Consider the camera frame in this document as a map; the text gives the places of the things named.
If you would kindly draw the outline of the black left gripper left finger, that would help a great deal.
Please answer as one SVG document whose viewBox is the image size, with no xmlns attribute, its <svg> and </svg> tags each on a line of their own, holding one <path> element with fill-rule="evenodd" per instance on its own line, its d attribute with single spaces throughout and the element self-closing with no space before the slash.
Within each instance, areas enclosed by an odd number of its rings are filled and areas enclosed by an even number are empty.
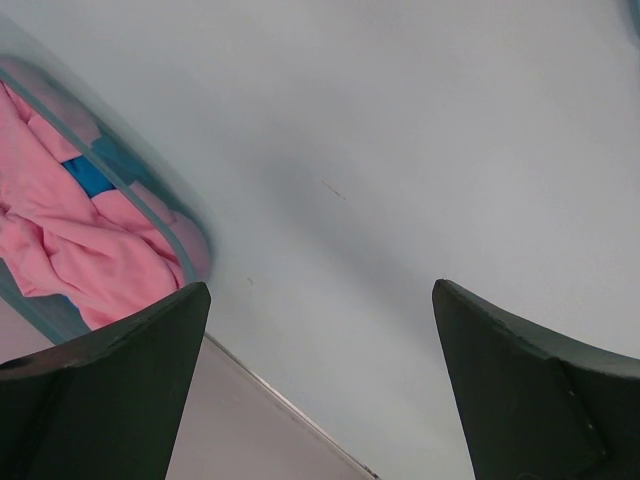
<svg viewBox="0 0 640 480">
<path fill-rule="evenodd" d="M 1 366 L 4 479 L 163 479 L 211 304 L 194 282 Z"/>
</svg>

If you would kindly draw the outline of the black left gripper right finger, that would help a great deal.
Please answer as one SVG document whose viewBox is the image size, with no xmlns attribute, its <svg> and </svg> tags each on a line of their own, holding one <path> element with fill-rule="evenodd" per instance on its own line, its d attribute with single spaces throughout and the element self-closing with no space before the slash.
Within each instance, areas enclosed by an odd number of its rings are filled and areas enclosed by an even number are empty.
<svg viewBox="0 0 640 480">
<path fill-rule="evenodd" d="M 438 280 L 434 316 L 478 479 L 636 479 L 639 362 Z"/>
</svg>

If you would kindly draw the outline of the teal t-shirt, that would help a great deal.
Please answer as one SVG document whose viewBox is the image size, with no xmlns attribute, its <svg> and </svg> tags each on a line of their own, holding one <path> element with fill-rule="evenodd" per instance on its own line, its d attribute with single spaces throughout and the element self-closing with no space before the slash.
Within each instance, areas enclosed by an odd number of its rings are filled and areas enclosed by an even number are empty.
<svg viewBox="0 0 640 480">
<path fill-rule="evenodd" d="M 636 34 L 640 32 L 640 9 L 639 0 L 624 0 L 621 2 L 624 6 L 625 19 L 629 24 L 629 28 Z"/>
</svg>

